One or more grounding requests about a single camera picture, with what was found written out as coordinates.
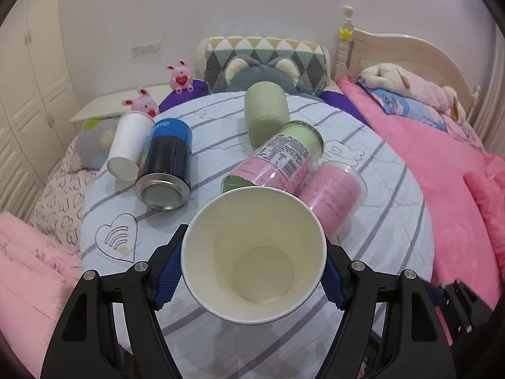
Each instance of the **blue and black can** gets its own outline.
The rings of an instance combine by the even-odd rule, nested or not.
[[[191,128],[181,120],[165,118],[154,125],[135,183],[138,199],[160,211],[189,201],[192,142]]]

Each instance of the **yellow star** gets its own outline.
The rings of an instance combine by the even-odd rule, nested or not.
[[[347,28],[341,28],[339,31],[340,40],[348,41],[353,37],[353,32]]]

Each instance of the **red heart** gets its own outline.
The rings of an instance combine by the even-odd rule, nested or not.
[[[175,77],[175,82],[178,83],[179,85],[184,85],[188,82],[188,76],[179,75],[178,77]]]

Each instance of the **white wooden headboard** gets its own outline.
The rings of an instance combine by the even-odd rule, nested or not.
[[[440,86],[449,85],[469,116],[479,99],[480,87],[472,92],[454,62],[432,43],[403,34],[373,34],[354,28],[352,7],[344,8],[340,29],[335,80],[379,63],[395,63]]]

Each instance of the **triangle patterned cushion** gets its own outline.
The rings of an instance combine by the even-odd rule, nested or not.
[[[291,58],[300,70],[299,93],[319,96],[326,87],[326,58],[319,44],[279,38],[212,37],[205,52],[205,82],[211,93],[224,92],[226,66],[237,55],[249,55],[261,64],[277,57]]]

